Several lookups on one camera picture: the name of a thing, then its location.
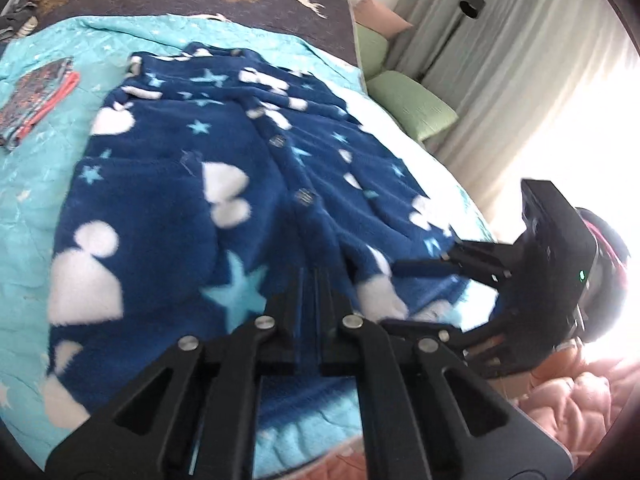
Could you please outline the grey curtain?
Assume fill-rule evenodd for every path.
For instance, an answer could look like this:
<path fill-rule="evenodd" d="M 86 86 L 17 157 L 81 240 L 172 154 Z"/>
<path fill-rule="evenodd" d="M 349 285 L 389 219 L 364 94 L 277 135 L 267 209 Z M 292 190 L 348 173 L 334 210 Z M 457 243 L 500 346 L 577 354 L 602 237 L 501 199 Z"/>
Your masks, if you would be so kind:
<path fill-rule="evenodd" d="M 387 64 L 457 112 L 427 147 L 488 208 L 552 110 L 637 50 L 608 0 L 486 0 L 477 20 L 460 1 L 399 0 L 413 28 L 394 41 Z"/>

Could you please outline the green pillow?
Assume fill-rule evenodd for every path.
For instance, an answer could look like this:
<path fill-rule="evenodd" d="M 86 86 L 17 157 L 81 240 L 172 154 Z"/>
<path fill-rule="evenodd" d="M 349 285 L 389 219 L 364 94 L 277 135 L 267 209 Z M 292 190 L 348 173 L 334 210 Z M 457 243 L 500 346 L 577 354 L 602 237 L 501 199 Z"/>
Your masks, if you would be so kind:
<path fill-rule="evenodd" d="M 360 67 L 367 94 L 413 141 L 424 143 L 452 127 L 458 114 L 433 92 L 409 76 L 384 66 L 388 41 L 357 25 Z"/>

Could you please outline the navy fleece star garment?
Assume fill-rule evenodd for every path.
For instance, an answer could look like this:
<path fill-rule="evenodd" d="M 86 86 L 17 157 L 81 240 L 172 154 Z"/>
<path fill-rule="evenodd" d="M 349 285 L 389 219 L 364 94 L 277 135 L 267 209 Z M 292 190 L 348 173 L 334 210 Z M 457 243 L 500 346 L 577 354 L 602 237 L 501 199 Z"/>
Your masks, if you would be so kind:
<path fill-rule="evenodd" d="M 44 409 L 73 429 L 183 336 L 232 333 L 330 271 L 371 321 L 449 318 L 464 278 L 400 278 L 450 212 L 321 80 L 245 49 L 136 52 L 93 119 L 53 242 Z"/>

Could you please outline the clothes pile at bed corner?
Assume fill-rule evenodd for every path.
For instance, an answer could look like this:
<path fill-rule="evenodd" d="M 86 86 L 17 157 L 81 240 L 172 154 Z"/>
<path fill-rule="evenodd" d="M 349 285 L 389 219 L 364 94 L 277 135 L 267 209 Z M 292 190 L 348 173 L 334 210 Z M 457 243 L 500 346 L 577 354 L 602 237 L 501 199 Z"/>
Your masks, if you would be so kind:
<path fill-rule="evenodd" d="M 37 9 L 31 1 L 11 6 L 1 17 L 0 41 L 9 42 L 30 35 L 38 26 Z"/>

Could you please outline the pink quilted jacket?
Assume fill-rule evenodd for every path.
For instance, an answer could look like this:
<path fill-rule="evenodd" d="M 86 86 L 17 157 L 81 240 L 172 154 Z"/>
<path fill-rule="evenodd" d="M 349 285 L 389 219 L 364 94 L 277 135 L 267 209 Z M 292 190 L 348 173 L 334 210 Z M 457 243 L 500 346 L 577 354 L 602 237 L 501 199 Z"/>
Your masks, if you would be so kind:
<path fill-rule="evenodd" d="M 639 350 L 573 340 L 534 370 L 491 385 L 582 466 L 639 388 Z"/>

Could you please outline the turquoise star quilt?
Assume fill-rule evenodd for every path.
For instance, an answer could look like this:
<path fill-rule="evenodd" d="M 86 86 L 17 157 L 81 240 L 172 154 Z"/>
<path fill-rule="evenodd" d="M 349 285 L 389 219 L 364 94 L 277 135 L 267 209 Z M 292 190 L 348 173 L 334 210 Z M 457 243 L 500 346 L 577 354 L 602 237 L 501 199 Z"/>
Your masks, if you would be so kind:
<path fill-rule="evenodd" d="M 11 42 L 1 58 L 2 96 L 21 76 L 59 58 L 71 58 L 80 75 L 78 87 L 1 157 L 1 418 L 37 467 L 66 435 L 47 418 L 42 393 L 49 365 L 49 263 L 70 175 L 96 111 L 125 75 L 128 56 L 176 54 L 193 41 L 247 48 L 275 66 L 317 76 L 448 211 L 458 235 L 490 239 L 485 219 L 456 178 L 364 94 L 358 67 L 296 36 L 194 16 L 80 16 Z"/>

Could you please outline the black lamp on stand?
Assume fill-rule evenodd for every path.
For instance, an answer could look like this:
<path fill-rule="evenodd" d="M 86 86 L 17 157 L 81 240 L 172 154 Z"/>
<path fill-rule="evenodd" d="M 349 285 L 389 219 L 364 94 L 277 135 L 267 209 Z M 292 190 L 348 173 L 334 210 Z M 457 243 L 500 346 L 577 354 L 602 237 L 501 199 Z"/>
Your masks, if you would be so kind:
<path fill-rule="evenodd" d="M 477 20 L 486 6 L 486 0 L 461 0 L 459 8 L 466 18 Z"/>

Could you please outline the pink pillow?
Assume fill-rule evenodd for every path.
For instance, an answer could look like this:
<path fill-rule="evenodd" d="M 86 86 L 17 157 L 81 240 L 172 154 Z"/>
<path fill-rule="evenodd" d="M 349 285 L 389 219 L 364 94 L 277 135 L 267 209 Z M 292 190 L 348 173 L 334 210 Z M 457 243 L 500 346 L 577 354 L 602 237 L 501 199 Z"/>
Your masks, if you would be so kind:
<path fill-rule="evenodd" d="M 413 24 L 378 0 L 359 0 L 354 6 L 354 17 L 357 24 L 377 32 L 387 40 L 413 28 Z"/>

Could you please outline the folded floral pink clothes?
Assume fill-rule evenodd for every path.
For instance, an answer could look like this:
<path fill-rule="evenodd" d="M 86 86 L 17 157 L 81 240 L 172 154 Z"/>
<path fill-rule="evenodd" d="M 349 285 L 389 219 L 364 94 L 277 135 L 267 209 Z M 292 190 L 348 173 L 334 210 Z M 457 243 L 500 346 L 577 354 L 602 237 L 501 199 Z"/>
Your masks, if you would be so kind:
<path fill-rule="evenodd" d="M 60 58 L 21 77 L 1 107 L 1 148 L 11 153 L 80 81 L 72 58 Z"/>

